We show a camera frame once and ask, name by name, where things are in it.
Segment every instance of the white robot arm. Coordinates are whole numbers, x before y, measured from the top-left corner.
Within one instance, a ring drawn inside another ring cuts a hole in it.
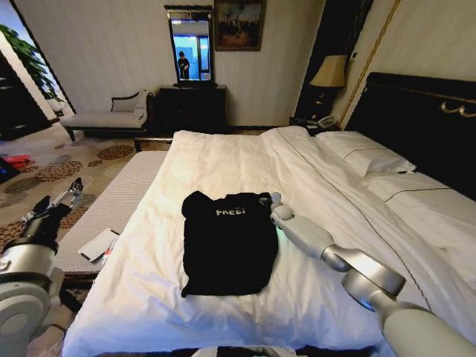
[[[59,306],[63,272],[53,267],[61,219],[83,197],[78,178],[50,203],[49,196],[24,217],[20,238],[9,242],[0,256],[0,355],[25,356],[28,343],[51,325]]]
[[[395,354],[409,356],[476,356],[476,346],[428,310],[396,297],[405,278],[358,249],[340,247],[329,232],[272,195],[271,220],[306,255],[345,272],[342,286],[363,307],[376,312],[384,337]]]

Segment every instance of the nightstand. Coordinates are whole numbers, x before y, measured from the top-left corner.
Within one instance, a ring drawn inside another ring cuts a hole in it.
[[[302,126],[311,136],[315,136],[321,132],[334,132],[338,130],[337,126],[331,126],[329,128],[323,129],[316,125],[314,120],[306,118],[289,117],[289,125]]]

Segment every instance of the white card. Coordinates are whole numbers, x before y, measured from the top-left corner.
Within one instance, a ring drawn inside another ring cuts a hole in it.
[[[93,262],[106,251],[109,244],[114,239],[117,239],[118,236],[119,233],[114,232],[111,228],[106,228],[77,252],[90,262]]]

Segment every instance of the painting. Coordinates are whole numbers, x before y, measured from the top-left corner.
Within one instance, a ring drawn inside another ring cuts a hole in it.
[[[259,51],[265,0],[215,0],[215,49]]]

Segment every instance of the wooden frame mirror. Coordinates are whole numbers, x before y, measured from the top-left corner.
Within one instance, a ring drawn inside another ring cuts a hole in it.
[[[213,8],[165,5],[177,86],[214,84]]]

